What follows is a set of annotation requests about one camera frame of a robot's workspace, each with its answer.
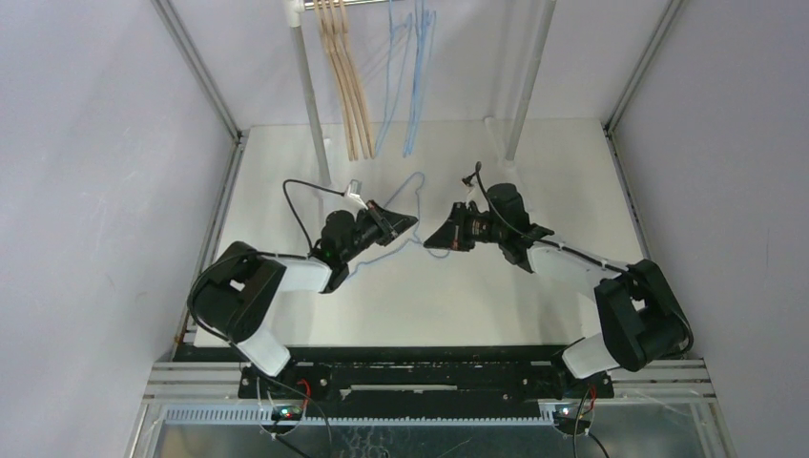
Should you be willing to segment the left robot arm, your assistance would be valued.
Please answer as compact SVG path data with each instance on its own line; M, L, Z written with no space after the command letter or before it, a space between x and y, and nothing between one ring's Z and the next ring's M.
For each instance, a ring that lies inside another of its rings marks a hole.
M261 374L277 398L297 388L290 350L266 321L279 293L329 294L349 275L349 263L372 245L387 246L418 223L369 200L356 213L337 210L324 221L317 244L305 256L260 251L236 241L202 273L186 299L199 328L217 337Z

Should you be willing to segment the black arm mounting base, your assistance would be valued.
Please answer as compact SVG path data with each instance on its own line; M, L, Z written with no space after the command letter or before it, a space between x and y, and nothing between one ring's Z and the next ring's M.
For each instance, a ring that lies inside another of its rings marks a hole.
M315 418L478 420L533 417L539 403L614 397L605 372L562 367L561 346L304 347L276 377L240 372L241 400L304 402Z

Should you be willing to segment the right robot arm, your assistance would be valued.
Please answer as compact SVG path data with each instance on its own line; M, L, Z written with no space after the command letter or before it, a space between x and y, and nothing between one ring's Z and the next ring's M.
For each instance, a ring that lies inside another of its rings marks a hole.
M484 198L485 211L472 200L453 203L446 221L423 246L469 252L479 243L493 243L510 264L560 281L594 303L600 330L562 350L561 364L550 374L557 393L577 396L596 373L637 372L692 346L690 324L655 262L618 262L565 243L531 221L511 183L491 186Z

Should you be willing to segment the beige plastic hanger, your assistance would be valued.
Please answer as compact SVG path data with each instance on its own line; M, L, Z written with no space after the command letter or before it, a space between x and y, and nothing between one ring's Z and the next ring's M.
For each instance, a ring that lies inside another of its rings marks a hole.
M375 158L375 150L374 150L374 146L373 146L373 143L372 143L372 134L371 134L371 129L370 129L370 115L369 115L369 112L368 112L367 101L366 101L366 97L365 97L364 86L363 86L363 83L362 83L361 75L360 75L360 72L359 72L359 68L356 65L356 62L355 62L355 59L354 59L354 53L353 53L352 48L351 48L351 43L350 43L350 38L349 38L349 22L348 22L348 16L347 16L346 8L345 8L345 3L343 2L343 0L338 1L338 8L339 8L339 11L341 13L341 18L342 18L341 28L342 28L343 46L345 48L345 54L346 54L346 56L348 58L349 66L351 68L350 72L351 72L351 77L353 78L353 83L354 83L354 86L355 86L355 94L358 97L361 120L362 120L363 133L364 133L364 136L365 136L365 140L368 143L368 146L366 148L367 156L370 159L374 159Z
M329 29L333 40L336 69L342 91L344 127L348 136L350 161L372 157L369 133L366 129L365 110L362 106L360 84L348 47L347 14L343 1L328 1L324 8L331 21Z
M352 94L352 84L347 69L347 56L341 37L342 28L337 22L338 15L333 1L316 1L315 9L321 15L322 33L325 47L331 60L337 85L341 93L343 126L347 137L347 152L350 161L358 161L362 151L359 134L359 112Z
M357 142L354 135L356 124L347 86L347 76L338 48L337 29L333 14L334 3L332 1L314 1L313 5L319 21L322 46L330 62L340 100L348 160L353 162L359 159Z

